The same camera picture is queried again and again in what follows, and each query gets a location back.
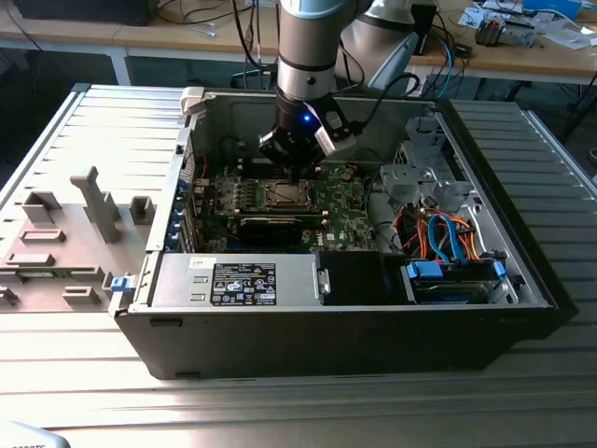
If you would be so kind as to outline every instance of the slotted metal surface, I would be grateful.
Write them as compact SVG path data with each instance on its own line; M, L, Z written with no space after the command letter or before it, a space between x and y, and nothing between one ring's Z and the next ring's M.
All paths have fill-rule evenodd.
M21 203L31 190L52 191L59 203L84 203L70 175L94 165L98 186L116 205L134 196L160 201L166 172L183 127L181 89L91 86L73 92L31 166L15 183L0 211L0 256L17 236L26 215Z
M452 103L573 301L591 289L597 300L596 186L533 114L513 103Z
M516 202L585 211L580 200L565 210L553 200L555 212ZM0 315L0 419L47 427L74 448L594 446L595 287L566 285L580 314L485 371L366 378L160 381L108 314Z

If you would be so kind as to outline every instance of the motherboard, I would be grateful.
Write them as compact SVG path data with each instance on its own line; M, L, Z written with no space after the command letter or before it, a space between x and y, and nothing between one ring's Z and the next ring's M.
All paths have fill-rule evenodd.
M256 166L195 181L197 249L215 253L377 250L355 165L325 165L289 183Z

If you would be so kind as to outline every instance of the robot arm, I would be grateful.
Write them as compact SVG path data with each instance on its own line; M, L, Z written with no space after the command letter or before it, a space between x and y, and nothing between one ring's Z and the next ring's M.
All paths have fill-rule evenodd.
M281 4L276 117L272 131L259 143L268 158L283 164L291 179L297 179L304 167L353 147L362 130L361 123L348 121L331 94L342 32L349 51L362 38L359 34L375 32L369 33L367 41L375 58L357 58L367 71L375 67L367 79L374 88L385 87L397 70L404 70L416 34L411 32L410 0L373 4L369 0L281 0ZM397 32L392 29L396 18Z

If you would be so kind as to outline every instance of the warning label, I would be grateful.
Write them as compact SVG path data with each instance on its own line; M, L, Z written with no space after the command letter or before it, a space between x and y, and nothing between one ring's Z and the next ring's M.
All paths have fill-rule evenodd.
M214 306L276 304L274 263L217 263L211 303Z

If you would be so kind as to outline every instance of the green motherboard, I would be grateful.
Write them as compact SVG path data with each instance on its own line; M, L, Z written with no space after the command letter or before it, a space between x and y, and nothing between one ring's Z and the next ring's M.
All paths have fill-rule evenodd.
M206 252L309 253L316 250L377 250L365 213L363 178L356 167L323 166L313 180L291 185L280 179L246 178L228 169L199 190L198 233ZM289 224L300 234L287 244L246 244L242 226Z

